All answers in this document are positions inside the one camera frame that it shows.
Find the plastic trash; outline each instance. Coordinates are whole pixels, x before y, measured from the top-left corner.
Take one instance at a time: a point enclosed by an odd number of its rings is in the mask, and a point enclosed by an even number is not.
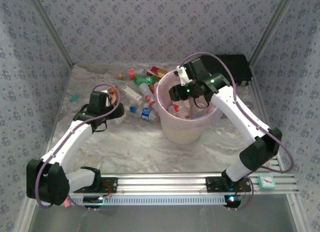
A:
[[[143,83],[151,85],[152,83],[157,82],[158,80],[159,80],[159,78],[157,78],[156,76],[148,76],[148,75],[138,74],[135,76],[134,82],[137,86],[140,86]]]
[[[151,108],[157,111],[158,107],[156,104],[156,99],[154,94],[151,92],[149,86],[146,83],[142,83],[139,85],[139,90],[143,94],[145,100],[148,102]]]
[[[170,106],[169,106],[168,112],[169,112],[171,115],[177,117],[177,113],[176,113],[175,107],[174,107],[173,105],[170,105]]]
[[[158,113],[149,108],[131,106],[130,112],[130,114],[141,117],[142,119],[145,119],[147,121],[160,121]]]
[[[119,73],[120,80],[134,80],[136,77],[136,72],[133,68],[128,69],[127,73]]]
[[[76,93],[72,98],[70,98],[70,102],[75,102],[79,98],[79,95]]]
[[[158,68],[155,66],[150,66],[147,70],[146,70],[146,75],[147,76],[157,76],[158,78],[162,78],[163,76],[165,76],[165,74],[168,73],[168,71],[162,69],[162,68]]]
[[[191,109],[191,118],[197,119],[207,114],[207,106],[208,103],[204,96],[200,96],[199,98],[195,99],[195,103]]]
[[[186,119],[186,120],[191,119],[190,109],[187,106],[185,106],[185,103],[183,102],[183,100],[174,101],[173,108],[174,108],[175,114],[178,118]]]

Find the patterned wallpaper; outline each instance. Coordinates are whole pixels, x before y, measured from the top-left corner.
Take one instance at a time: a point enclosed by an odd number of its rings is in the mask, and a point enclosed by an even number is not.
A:
[[[26,195],[26,165],[45,152],[69,68],[28,0],[0,5],[0,231]]]
[[[293,0],[254,68],[284,133],[311,226],[320,231],[320,0]]]
[[[77,63],[249,59],[279,0],[41,0]]]

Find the plastic bottle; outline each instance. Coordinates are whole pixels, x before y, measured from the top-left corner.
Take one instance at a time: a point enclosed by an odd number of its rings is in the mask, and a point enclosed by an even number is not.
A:
[[[130,112],[130,114],[141,117],[142,119],[145,119],[147,121],[156,122],[160,120],[158,113],[149,108],[131,106]]]
[[[145,100],[148,102],[151,108],[154,109],[155,111],[158,111],[155,96],[151,92],[149,86],[146,83],[142,83],[139,85],[139,90],[143,94]]]
[[[133,68],[128,69],[127,73],[119,73],[120,80],[134,80],[135,77],[136,77],[136,73]]]
[[[197,119],[206,115],[208,110],[207,108],[208,104],[204,96],[196,98],[195,102],[198,105],[198,107],[196,106],[196,104],[194,104],[194,106],[192,107],[192,110],[191,110],[192,119]]]
[[[143,108],[150,109],[151,107],[150,107],[150,105],[148,103],[144,103]]]
[[[167,111],[169,112],[169,114],[177,117],[177,113],[176,113],[175,107],[173,105],[170,105],[169,108],[167,109]]]
[[[191,119],[190,109],[187,106],[185,106],[183,100],[174,101],[173,107],[178,118],[186,120]]]
[[[140,86],[143,83],[151,85],[152,83],[157,82],[158,80],[159,80],[159,78],[157,78],[156,76],[148,76],[148,75],[138,74],[135,76],[134,82],[137,86]]]

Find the plastic bucket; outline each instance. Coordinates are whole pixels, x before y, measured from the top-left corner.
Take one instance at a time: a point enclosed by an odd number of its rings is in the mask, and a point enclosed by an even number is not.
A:
[[[223,112],[210,103],[207,114],[196,119],[182,119],[170,114],[167,109],[172,105],[169,90],[180,82],[174,72],[168,72],[158,83],[155,90],[155,100],[158,104],[158,114],[164,135],[174,143],[180,145],[190,144],[200,138],[208,126],[214,126],[219,121]]]

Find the red tag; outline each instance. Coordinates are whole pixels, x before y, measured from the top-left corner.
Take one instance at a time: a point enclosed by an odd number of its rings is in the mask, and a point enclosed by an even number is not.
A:
[[[155,76],[154,73],[150,73],[150,72],[148,72],[148,71],[146,72],[146,75],[147,75],[147,76]]]
[[[173,107],[174,107],[174,110],[175,110],[176,112],[180,112],[179,105],[174,104]]]
[[[136,77],[135,70],[133,68],[129,69],[128,73],[131,80],[133,80]]]
[[[151,96],[150,96],[150,95],[146,95],[146,96],[145,96],[145,100],[146,100],[147,102],[149,102],[149,101],[151,100]]]

